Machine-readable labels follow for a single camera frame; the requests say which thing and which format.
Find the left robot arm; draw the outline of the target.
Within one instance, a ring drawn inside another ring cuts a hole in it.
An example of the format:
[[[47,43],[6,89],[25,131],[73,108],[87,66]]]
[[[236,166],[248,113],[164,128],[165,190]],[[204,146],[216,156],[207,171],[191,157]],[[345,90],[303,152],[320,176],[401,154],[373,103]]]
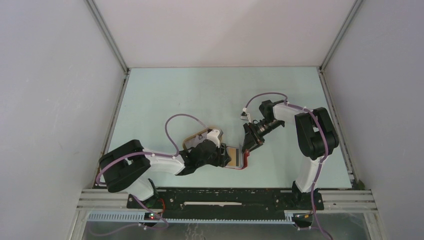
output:
[[[204,140],[174,156],[148,151],[139,140],[133,139],[98,160],[100,171],[96,182],[106,185],[110,193],[127,192],[145,208],[153,208],[158,194],[153,181],[143,176],[146,172],[185,176],[205,165],[224,168],[231,160],[226,144],[217,146],[211,140]]]

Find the gold card with stripe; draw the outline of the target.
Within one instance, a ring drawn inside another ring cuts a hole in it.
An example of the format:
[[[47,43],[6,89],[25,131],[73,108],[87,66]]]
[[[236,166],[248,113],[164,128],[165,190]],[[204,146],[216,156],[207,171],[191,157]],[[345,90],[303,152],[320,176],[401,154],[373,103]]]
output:
[[[238,167],[240,164],[240,149],[238,147],[228,147],[228,154],[230,156],[230,162],[227,164],[228,167]]]

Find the red leather card holder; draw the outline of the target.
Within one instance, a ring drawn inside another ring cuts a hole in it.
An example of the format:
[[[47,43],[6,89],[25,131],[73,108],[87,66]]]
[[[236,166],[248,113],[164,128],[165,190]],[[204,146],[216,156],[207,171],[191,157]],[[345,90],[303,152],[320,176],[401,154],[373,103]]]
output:
[[[228,153],[228,147],[234,147],[234,146],[227,146],[226,147],[227,153]],[[249,151],[243,152],[240,146],[234,147],[234,148],[239,148],[239,166],[237,166],[237,167],[227,166],[228,163],[231,161],[231,158],[230,158],[230,161],[225,165],[225,168],[235,169],[235,170],[243,170],[243,169],[247,168],[248,167],[248,157],[250,156],[250,152]]]

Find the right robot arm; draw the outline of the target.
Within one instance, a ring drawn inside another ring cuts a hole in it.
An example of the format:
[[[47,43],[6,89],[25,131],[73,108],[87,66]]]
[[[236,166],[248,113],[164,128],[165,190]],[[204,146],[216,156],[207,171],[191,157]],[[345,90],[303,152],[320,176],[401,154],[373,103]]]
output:
[[[263,118],[253,121],[245,106],[240,118],[243,125],[244,140],[241,152],[244,158],[265,143],[265,135],[286,124],[294,124],[297,143],[304,156],[300,172],[293,183],[291,204],[304,209],[311,202],[309,193],[314,191],[323,164],[333,150],[339,146],[339,137],[326,108],[310,110],[281,101],[263,101],[259,106]]]

